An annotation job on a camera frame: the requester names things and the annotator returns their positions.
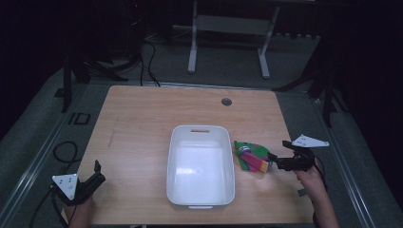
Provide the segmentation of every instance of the wooden table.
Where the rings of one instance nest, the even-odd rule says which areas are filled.
[[[223,98],[232,104],[225,106]],[[292,151],[276,95],[271,91],[185,87],[113,86],[106,97],[79,177],[102,166],[106,182],[95,192],[93,224],[310,223],[313,208],[300,197],[293,172],[241,171],[234,155],[236,196],[228,205],[190,210],[166,195],[172,130],[181,124],[220,125],[231,141],[259,143],[279,157]]]

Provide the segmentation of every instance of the robotic arm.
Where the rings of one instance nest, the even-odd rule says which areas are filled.
[[[74,206],[86,201],[99,186],[106,180],[101,173],[101,165],[95,161],[95,173],[85,182],[80,182],[76,174],[54,176],[53,181],[57,184],[56,194],[67,206]]]
[[[282,145],[294,150],[294,157],[278,158],[278,156],[268,153],[269,159],[277,164],[278,169],[284,169],[285,171],[303,170],[306,172],[315,164],[315,155],[310,148],[295,146],[287,141],[283,141]]]

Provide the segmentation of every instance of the human hand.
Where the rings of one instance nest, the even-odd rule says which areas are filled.
[[[294,173],[297,175],[297,179],[304,186],[312,201],[320,200],[325,195],[327,196],[325,184],[317,167],[312,166],[306,172],[302,170],[294,170]]]
[[[92,217],[94,200],[89,197],[82,204],[76,206],[65,206],[65,212],[69,228],[89,227]]]

